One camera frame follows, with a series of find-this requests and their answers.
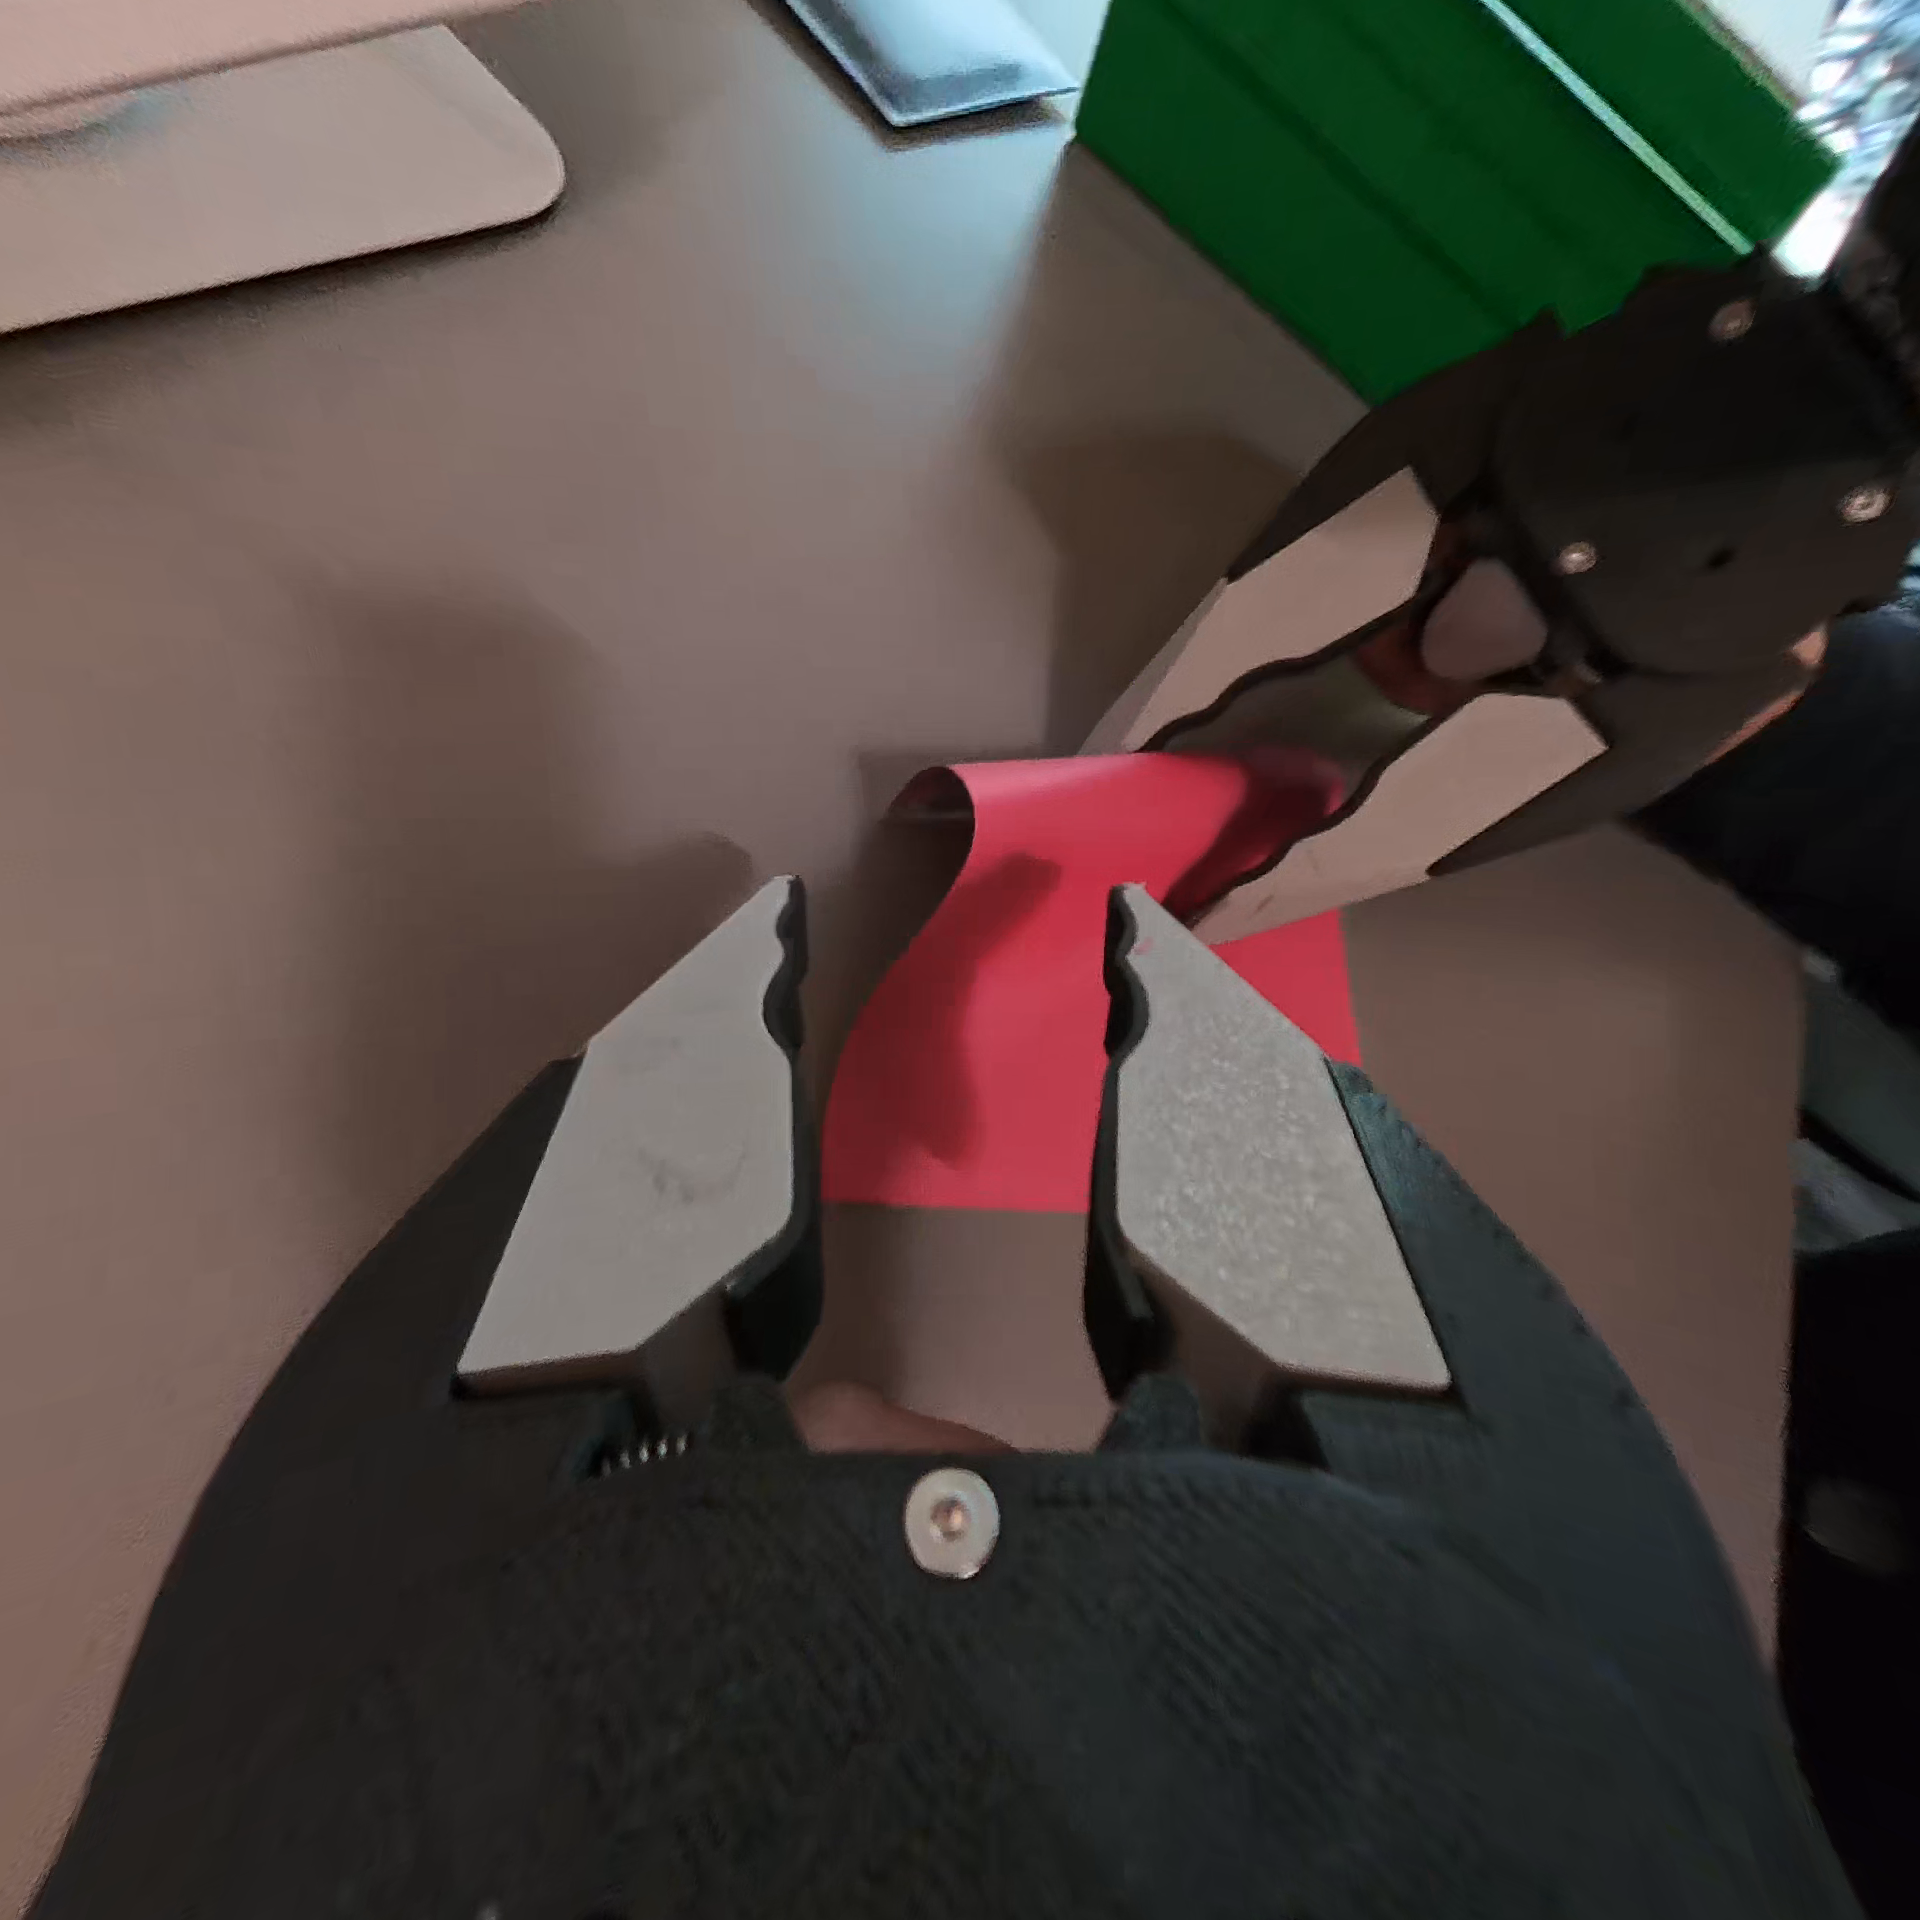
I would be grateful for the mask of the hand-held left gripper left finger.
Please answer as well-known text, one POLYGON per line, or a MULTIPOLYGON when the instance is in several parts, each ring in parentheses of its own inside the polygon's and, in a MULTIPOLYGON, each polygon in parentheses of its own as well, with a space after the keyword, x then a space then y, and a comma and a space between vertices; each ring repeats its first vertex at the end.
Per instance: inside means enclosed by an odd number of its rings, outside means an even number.
POLYGON ((806 894, 775 875, 578 1058, 459 1358, 470 1393, 610 1385, 704 1414, 821 1326, 800 1056, 806 894))

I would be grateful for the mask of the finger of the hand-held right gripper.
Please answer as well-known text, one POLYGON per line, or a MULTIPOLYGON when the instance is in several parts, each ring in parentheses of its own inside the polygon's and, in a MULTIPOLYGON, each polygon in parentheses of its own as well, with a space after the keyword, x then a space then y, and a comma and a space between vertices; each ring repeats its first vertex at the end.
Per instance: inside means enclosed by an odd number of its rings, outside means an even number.
POLYGON ((1606 749, 1569 699, 1485 691, 1385 760, 1339 818, 1194 917, 1208 946, 1399 894, 1606 749))
POLYGON ((1236 703, 1356 647, 1415 601, 1438 532, 1418 467, 1399 466, 1332 514, 1220 577, 1081 744, 1165 752, 1236 703))

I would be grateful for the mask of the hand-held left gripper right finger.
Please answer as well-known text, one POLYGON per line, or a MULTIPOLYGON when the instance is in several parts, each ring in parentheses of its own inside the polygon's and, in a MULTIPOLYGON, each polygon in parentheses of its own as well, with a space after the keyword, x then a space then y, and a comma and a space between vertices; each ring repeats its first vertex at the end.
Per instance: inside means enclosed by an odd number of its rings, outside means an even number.
POLYGON ((1142 884, 1111 889, 1084 1328, 1251 1444, 1300 1391, 1447 1399, 1452 1369, 1335 1064, 1142 884))

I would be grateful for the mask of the red floral origami paper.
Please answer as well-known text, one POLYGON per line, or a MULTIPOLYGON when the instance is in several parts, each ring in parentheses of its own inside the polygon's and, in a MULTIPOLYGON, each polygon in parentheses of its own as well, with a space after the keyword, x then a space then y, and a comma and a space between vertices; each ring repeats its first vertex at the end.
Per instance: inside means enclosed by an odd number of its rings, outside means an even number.
POLYGON ((959 872, 842 1043, 825 1200, 1084 1211, 1106 1074, 1108 906, 1183 924, 1332 820, 1321 755, 1093 754, 935 766, 894 815, 959 818, 959 872))

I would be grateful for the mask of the person's right hand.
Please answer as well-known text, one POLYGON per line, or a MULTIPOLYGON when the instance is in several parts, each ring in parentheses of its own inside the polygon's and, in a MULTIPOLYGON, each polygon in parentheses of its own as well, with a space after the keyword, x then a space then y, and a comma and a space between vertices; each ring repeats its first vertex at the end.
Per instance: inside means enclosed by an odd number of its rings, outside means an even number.
POLYGON ((1418 657, 1448 686, 1478 686, 1530 668, 1549 636, 1549 615, 1512 568, 1499 558, 1477 558, 1429 612, 1418 657))

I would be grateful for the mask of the green box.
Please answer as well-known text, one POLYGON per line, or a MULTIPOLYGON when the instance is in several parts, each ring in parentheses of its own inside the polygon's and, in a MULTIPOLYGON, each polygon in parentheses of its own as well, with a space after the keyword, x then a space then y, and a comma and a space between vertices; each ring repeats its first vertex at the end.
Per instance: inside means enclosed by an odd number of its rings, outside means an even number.
POLYGON ((1737 264, 1839 170, 1676 2, 1114 2, 1074 134, 1371 403, 1737 264))

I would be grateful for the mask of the dark flat tablet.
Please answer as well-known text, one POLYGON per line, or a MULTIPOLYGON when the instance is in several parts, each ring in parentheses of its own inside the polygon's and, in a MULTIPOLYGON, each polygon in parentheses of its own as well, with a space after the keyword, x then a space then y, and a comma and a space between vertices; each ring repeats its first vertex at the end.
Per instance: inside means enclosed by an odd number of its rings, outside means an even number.
POLYGON ((1079 77, 1010 2, 786 2, 896 132, 1062 97, 1079 77))

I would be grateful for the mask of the silver monitor stand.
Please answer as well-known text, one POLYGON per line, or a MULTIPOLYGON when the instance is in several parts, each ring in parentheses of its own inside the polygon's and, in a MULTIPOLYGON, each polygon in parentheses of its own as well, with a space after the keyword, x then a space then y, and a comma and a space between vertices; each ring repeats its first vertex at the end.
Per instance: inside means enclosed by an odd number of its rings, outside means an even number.
POLYGON ((510 2, 6 2, 2 330, 516 227, 553 134, 454 31, 510 2))

